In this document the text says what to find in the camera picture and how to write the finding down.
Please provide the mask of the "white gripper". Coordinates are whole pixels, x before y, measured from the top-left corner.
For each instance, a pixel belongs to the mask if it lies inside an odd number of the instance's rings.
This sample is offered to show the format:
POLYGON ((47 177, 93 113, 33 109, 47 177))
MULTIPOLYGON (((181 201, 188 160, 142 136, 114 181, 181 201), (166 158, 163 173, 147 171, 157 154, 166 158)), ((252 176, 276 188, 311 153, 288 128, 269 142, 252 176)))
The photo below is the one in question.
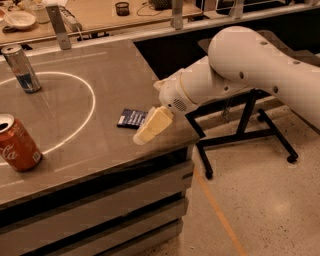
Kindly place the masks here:
POLYGON ((183 89, 182 74, 183 71, 180 69, 153 84, 159 92, 159 100, 163 106, 152 107, 149 110, 145 121, 133 137, 136 144, 144 145, 167 129, 173 122, 173 113, 186 115, 197 109, 197 105, 191 101, 183 89))

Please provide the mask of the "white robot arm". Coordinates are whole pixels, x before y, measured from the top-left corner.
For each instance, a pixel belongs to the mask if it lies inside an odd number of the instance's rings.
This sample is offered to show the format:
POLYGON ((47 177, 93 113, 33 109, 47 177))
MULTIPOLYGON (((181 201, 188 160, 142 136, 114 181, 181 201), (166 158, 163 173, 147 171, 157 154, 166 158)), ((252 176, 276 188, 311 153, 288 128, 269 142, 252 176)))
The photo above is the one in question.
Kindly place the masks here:
POLYGON ((154 83, 159 107, 149 110, 133 141, 143 145, 167 129, 176 115, 247 89, 276 97, 320 128, 320 67, 297 60, 258 32, 232 26, 211 40, 208 54, 154 83))

